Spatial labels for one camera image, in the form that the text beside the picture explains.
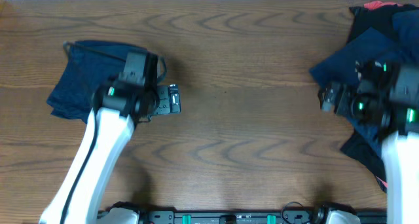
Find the dark blue shorts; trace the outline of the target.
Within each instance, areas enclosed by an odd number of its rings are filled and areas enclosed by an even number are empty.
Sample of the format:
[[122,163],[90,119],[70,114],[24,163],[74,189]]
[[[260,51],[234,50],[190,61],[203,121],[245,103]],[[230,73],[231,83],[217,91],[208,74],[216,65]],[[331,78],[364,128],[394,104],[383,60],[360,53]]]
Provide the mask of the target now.
[[83,122],[88,120],[93,93],[123,71],[128,53],[147,52],[128,43],[97,40],[66,41],[63,49],[67,65],[46,102],[52,107],[51,115]]

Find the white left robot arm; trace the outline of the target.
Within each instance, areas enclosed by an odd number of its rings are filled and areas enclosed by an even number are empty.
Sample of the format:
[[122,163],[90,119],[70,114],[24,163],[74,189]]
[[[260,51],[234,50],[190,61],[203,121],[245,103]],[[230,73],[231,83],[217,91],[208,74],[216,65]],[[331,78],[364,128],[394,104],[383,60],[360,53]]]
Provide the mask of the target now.
[[138,223],[134,208],[99,208],[116,161],[131,140],[140,117],[180,113],[179,87],[145,87],[123,81],[98,87],[86,131],[56,196],[43,211],[40,223]]

